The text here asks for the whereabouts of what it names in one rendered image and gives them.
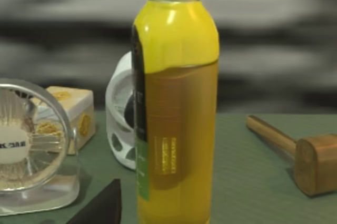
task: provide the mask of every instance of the black object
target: black object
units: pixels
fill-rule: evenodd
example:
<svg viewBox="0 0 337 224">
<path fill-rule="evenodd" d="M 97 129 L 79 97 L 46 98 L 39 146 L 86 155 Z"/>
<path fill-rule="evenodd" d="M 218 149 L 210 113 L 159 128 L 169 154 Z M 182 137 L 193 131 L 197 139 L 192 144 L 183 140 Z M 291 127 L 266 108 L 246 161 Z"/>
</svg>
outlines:
<svg viewBox="0 0 337 224">
<path fill-rule="evenodd" d="M 133 95 L 127 101 L 125 110 L 124 110 L 124 119 L 126 123 L 131 127 L 134 128 L 134 107 L 133 107 Z"/>
<path fill-rule="evenodd" d="M 121 216 L 121 181 L 116 179 L 67 224 L 120 224 Z"/>
</svg>

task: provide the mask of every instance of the wooden handle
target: wooden handle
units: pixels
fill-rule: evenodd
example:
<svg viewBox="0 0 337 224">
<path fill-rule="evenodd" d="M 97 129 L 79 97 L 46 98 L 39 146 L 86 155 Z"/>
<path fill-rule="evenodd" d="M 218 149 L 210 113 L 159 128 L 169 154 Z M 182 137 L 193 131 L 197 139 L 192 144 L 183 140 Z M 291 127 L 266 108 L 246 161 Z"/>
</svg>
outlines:
<svg viewBox="0 0 337 224">
<path fill-rule="evenodd" d="M 295 156 L 296 141 L 285 133 L 253 115 L 248 116 L 247 127 L 263 139 L 277 145 L 293 157 Z"/>
</svg>

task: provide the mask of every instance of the oil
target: oil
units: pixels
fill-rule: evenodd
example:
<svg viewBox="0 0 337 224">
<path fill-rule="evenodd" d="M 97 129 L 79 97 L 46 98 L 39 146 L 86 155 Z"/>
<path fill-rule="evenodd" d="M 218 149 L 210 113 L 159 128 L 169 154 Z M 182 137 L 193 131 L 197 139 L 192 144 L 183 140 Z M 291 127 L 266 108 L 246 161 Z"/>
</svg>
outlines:
<svg viewBox="0 0 337 224">
<path fill-rule="evenodd" d="M 145 74 L 148 196 L 141 224 L 205 224 L 210 216 L 217 62 Z"/>
</svg>

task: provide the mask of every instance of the green table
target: green table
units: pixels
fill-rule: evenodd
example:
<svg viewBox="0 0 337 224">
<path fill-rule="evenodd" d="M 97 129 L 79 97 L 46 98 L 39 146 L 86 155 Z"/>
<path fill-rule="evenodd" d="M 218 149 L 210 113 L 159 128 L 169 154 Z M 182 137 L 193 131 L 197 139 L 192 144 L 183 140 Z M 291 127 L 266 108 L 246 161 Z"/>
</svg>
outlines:
<svg viewBox="0 0 337 224">
<path fill-rule="evenodd" d="M 333 115 L 260 115 L 295 138 L 333 132 Z M 245 127 L 246 115 L 218 114 L 211 224 L 335 224 L 337 194 L 309 199 L 289 175 L 291 165 Z M 114 159 L 105 114 L 97 135 L 80 152 L 82 191 L 71 206 L 0 218 L 0 224 L 64 224 L 113 179 L 122 182 L 122 224 L 136 224 L 135 174 Z"/>
</svg>

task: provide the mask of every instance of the bottle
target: bottle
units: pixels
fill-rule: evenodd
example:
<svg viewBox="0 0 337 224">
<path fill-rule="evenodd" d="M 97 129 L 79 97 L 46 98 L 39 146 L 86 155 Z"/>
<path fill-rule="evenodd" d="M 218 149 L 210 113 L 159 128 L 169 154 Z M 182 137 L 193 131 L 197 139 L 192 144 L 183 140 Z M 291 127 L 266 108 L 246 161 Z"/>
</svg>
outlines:
<svg viewBox="0 0 337 224">
<path fill-rule="evenodd" d="M 209 223 L 218 58 L 200 0 L 148 0 L 134 21 L 139 224 Z"/>
</svg>

